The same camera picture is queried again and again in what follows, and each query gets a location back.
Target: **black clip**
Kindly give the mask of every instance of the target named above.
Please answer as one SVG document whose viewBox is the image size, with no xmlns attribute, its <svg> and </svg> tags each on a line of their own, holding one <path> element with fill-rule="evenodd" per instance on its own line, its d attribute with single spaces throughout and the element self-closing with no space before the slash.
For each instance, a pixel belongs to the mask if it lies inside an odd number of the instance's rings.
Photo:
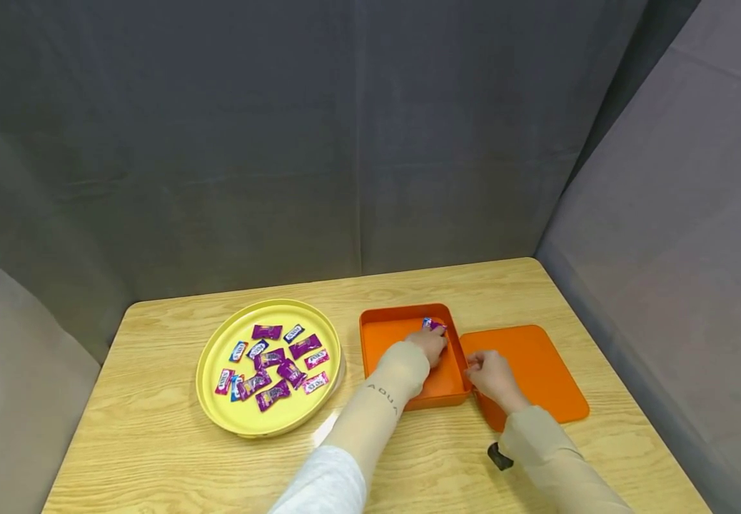
<svg viewBox="0 0 741 514">
<path fill-rule="evenodd" d="M 491 444 L 490 447 L 488 447 L 488 456 L 493 460 L 493 463 L 496 464 L 496 467 L 499 468 L 499 471 L 504 471 L 513 467 L 513 460 L 506 458 L 506 456 L 499 453 L 499 443 Z"/>
</svg>

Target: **candy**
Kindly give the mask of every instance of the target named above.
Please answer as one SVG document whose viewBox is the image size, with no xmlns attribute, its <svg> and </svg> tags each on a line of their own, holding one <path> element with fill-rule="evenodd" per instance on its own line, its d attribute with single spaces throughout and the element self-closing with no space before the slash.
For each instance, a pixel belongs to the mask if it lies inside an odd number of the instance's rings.
<svg viewBox="0 0 741 514">
<path fill-rule="evenodd" d="M 255 359 L 256 356 L 259 355 L 259 353 L 262 353 L 266 350 L 268 347 L 268 341 L 262 340 L 257 342 L 255 345 L 251 346 L 250 351 L 248 351 L 248 357 L 251 358 L 251 360 Z"/>
<path fill-rule="evenodd" d="M 299 385 L 305 382 L 305 379 L 308 377 L 306 373 L 300 372 L 299 368 L 296 367 L 296 364 L 290 358 L 286 358 L 284 362 L 279 364 L 276 372 L 280 377 L 288 379 L 288 382 L 291 383 L 294 389 L 299 389 Z"/>
<path fill-rule="evenodd" d="M 292 329 L 290 329 L 287 334 L 285 334 L 283 339 L 285 340 L 286 343 L 290 343 L 291 341 L 296 339 L 296 336 L 299 336 L 304 331 L 305 329 L 302 328 L 302 325 L 296 325 Z"/>
<path fill-rule="evenodd" d="M 234 372 L 232 369 L 221 370 L 221 374 L 219 375 L 219 382 L 217 383 L 217 388 L 214 391 L 215 394 L 228 394 L 228 389 L 230 389 L 231 387 L 231 378 L 233 377 L 233 374 Z"/>
<path fill-rule="evenodd" d="M 310 357 L 305 357 L 305 365 L 308 367 L 308 370 L 315 368 L 316 366 L 322 364 L 323 362 L 330 361 L 331 356 L 328 355 L 327 350 L 321 350 L 314 355 Z"/>
<path fill-rule="evenodd" d="M 305 353 L 321 347 L 322 343 L 318 337 L 316 337 L 316 334 L 311 334 L 307 339 L 303 339 L 296 344 L 290 345 L 288 349 L 291 351 L 291 356 L 294 358 L 300 358 L 301 356 L 304 356 Z"/>
<path fill-rule="evenodd" d="M 239 400 L 239 391 L 236 390 L 236 384 L 239 384 L 242 380 L 245 380 L 245 375 L 236 375 L 231 381 L 231 401 Z"/>
<path fill-rule="evenodd" d="M 321 388 L 321 386 L 327 384 L 330 381 L 331 380 L 328 380 L 328 375 L 322 372 L 305 380 L 305 382 L 302 383 L 302 389 L 305 391 L 306 395 L 310 395 L 313 391 Z"/>
<path fill-rule="evenodd" d="M 262 352 L 253 358 L 253 367 L 257 370 L 278 366 L 285 360 L 285 348 L 277 348 L 274 351 Z"/>
<path fill-rule="evenodd" d="M 247 400 L 257 390 L 264 388 L 264 386 L 270 385 L 273 380 L 270 378 L 267 369 L 260 369 L 253 375 L 253 377 L 236 384 L 236 393 L 239 394 L 239 399 L 242 401 Z"/>
<path fill-rule="evenodd" d="M 248 347 L 248 344 L 245 341 L 239 341 L 236 343 L 236 346 L 233 347 L 233 351 L 231 352 L 231 357 L 228 359 L 232 363 L 238 363 L 239 359 L 242 358 L 242 353 L 245 353 L 245 348 Z"/>
<path fill-rule="evenodd" d="M 278 340 L 282 336 L 282 325 L 253 325 L 251 339 Z"/>
<path fill-rule="evenodd" d="M 448 329 L 448 326 L 447 325 L 443 325 L 443 324 L 439 323 L 439 321 L 434 321 L 431 318 L 425 318 L 425 319 L 423 319 L 423 328 L 425 328 L 426 326 L 430 326 L 430 329 L 431 330 L 435 329 L 437 326 L 441 326 L 442 327 L 442 330 L 447 330 Z"/>
<path fill-rule="evenodd" d="M 264 412 L 268 410 L 268 407 L 272 406 L 280 398 L 286 398 L 291 395 L 291 389 L 288 387 L 288 383 L 282 380 L 282 382 L 275 385 L 262 393 L 256 395 L 256 404 L 259 406 L 259 410 Z"/>
</svg>

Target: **yellow tray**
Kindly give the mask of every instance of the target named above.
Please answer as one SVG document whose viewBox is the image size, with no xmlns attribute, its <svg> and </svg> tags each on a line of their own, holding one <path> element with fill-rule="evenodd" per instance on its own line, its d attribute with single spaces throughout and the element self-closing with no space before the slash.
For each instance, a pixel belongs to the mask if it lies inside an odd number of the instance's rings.
<svg viewBox="0 0 741 514">
<path fill-rule="evenodd" d="M 331 359 L 311 371 L 308 371 L 302 358 L 296 361 L 296 366 L 309 377 L 326 372 L 329 379 L 326 385 L 310 395 L 306 395 L 301 388 L 291 389 L 290 397 L 278 400 L 266 412 L 259 412 L 256 397 L 251 396 L 245 401 L 231 401 L 230 394 L 214 393 L 219 375 L 224 368 L 234 369 L 236 374 L 245 375 L 245 378 L 250 378 L 256 373 L 253 361 L 247 355 L 242 356 L 238 363 L 228 360 L 237 342 L 248 343 L 246 353 L 257 342 L 251 339 L 253 325 L 282 325 L 284 336 L 297 323 L 301 324 L 305 331 L 296 336 L 294 342 L 316 334 Z M 268 344 L 267 351 L 288 347 L 288 343 L 282 338 L 278 341 L 268 341 Z M 291 357 L 290 352 L 286 351 L 285 354 Z M 276 370 L 276 366 L 268 368 L 273 379 L 269 388 L 282 380 Z M 324 314 L 311 305 L 297 300 L 266 300 L 243 308 L 213 332 L 208 344 L 202 350 L 202 356 L 196 367 L 196 394 L 205 415 L 215 424 L 243 438 L 269 438 L 293 430 L 320 410 L 339 384 L 342 371 L 342 348 L 339 346 L 336 329 Z"/>
</svg>

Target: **forearm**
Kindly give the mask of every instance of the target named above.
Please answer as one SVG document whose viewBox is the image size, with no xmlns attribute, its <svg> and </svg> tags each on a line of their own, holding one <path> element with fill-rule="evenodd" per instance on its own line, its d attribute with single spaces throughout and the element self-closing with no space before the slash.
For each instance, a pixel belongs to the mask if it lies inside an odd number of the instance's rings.
<svg viewBox="0 0 741 514">
<path fill-rule="evenodd" d="M 429 372 L 427 358 L 412 343 L 400 342 L 389 348 L 376 371 L 361 383 L 322 442 L 342 448 L 353 456 L 368 489 L 376 463 L 405 404 L 419 394 Z"/>
<path fill-rule="evenodd" d="M 520 464 L 561 513 L 631 513 L 549 413 L 528 407 L 510 415 L 500 452 Z"/>
</svg>

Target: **wooden table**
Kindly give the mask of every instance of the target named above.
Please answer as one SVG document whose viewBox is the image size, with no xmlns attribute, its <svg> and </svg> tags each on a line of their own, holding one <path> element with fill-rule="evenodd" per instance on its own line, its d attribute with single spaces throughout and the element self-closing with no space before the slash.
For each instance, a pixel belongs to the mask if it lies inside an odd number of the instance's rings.
<svg viewBox="0 0 741 514">
<path fill-rule="evenodd" d="M 348 373 L 303 427 L 246 440 L 205 418 L 193 375 L 214 329 L 267 298 L 321 309 L 336 326 Z M 359 314 L 433 302 L 451 309 L 459 333 L 542 326 L 591 405 L 587 420 L 565 429 L 610 486 L 637 512 L 710 512 L 543 267 L 529 258 L 133 305 L 45 512 L 267 512 L 364 379 Z M 552 512 L 521 469 L 500 472 L 489 461 L 485 450 L 495 438 L 473 399 L 405 413 L 376 469 L 366 512 Z"/>
</svg>

